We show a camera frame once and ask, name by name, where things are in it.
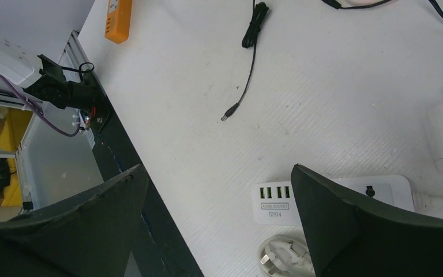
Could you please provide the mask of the orange power strip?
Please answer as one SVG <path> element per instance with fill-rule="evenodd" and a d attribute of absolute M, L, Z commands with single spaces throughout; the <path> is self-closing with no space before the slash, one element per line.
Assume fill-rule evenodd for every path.
<path fill-rule="evenodd" d="M 132 0 L 109 0 L 104 37 L 116 44 L 128 40 Z"/>

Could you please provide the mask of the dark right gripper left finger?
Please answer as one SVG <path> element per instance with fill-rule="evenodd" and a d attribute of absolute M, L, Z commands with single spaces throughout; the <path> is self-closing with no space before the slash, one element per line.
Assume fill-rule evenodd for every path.
<path fill-rule="evenodd" d="M 0 276 L 123 276 L 148 187 L 141 165 L 0 221 Z"/>

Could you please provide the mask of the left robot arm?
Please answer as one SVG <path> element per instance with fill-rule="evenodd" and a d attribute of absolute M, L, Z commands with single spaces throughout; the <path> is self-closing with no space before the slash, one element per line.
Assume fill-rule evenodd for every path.
<path fill-rule="evenodd" d="M 57 108 L 89 111 L 95 106 L 97 89 L 85 79 L 93 70 L 87 63 L 78 69 L 61 66 L 0 38 L 0 76 Z"/>

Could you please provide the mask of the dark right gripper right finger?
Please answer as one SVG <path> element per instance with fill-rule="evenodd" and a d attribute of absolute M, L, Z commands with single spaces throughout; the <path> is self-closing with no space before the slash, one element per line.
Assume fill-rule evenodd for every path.
<path fill-rule="evenodd" d="M 385 204 L 300 164 L 291 185 L 317 276 L 443 276 L 443 219 Z"/>

